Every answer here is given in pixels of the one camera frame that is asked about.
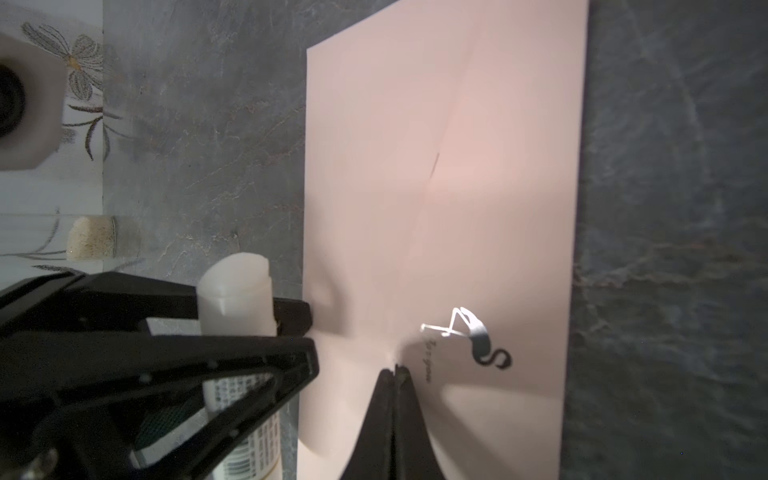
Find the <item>pink paper envelope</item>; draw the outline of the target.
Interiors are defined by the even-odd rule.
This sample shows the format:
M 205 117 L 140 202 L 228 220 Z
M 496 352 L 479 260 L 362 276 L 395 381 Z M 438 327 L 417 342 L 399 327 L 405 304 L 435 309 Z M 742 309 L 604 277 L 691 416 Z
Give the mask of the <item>pink paper envelope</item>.
M 558 477 L 588 10 L 399 1 L 309 48 L 300 478 L 397 365 L 446 477 Z

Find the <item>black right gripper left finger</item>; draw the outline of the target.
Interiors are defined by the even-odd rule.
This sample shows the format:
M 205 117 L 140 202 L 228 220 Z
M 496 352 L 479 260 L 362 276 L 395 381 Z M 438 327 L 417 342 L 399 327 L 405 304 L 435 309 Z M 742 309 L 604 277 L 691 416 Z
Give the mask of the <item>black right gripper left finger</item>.
M 392 478 L 394 441 L 395 376 L 379 373 L 366 415 L 342 480 Z

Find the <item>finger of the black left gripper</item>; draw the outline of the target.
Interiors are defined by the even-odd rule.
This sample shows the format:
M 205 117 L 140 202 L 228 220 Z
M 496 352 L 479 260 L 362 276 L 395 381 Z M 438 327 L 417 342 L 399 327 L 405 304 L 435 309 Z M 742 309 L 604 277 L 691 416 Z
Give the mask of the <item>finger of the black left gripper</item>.
M 266 386 L 237 401 L 155 464 L 135 468 L 118 406 L 198 391 L 226 359 L 254 358 Z M 1 343 L 1 470 L 55 453 L 57 479 L 202 479 L 319 372 L 301 337 L 20 332 Z
M 1 292 L 1 335 L 142 331 L 148 317 L 194 320 L 195 288 L 125 273 L 33 277 Z

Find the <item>white glue stick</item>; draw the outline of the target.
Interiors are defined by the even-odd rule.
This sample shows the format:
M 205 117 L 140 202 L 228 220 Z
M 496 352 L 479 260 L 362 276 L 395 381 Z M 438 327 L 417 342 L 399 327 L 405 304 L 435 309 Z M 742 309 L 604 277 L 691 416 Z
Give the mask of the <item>white glue stick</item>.
M 259 254 L 232 254 L 211 266 L 196 286 L 201 334 L 215 337 L 275 337 L 269 260 Z M 267 385 L 270 373 L 258 373 L 252 356 L 226 359 L 224 372 L 203 383 L 210 419 Z M 214 479 L 281 479 L 280 416 L 268 417 L 244 437 L 212 471 Z

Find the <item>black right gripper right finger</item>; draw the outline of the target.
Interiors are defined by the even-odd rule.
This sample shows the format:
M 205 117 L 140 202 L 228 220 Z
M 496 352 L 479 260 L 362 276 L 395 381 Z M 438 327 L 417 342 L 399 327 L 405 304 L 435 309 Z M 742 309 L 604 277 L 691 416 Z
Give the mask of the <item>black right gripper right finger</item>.
M 410 371 L 395 369 L 394 478 L 444 480 Z

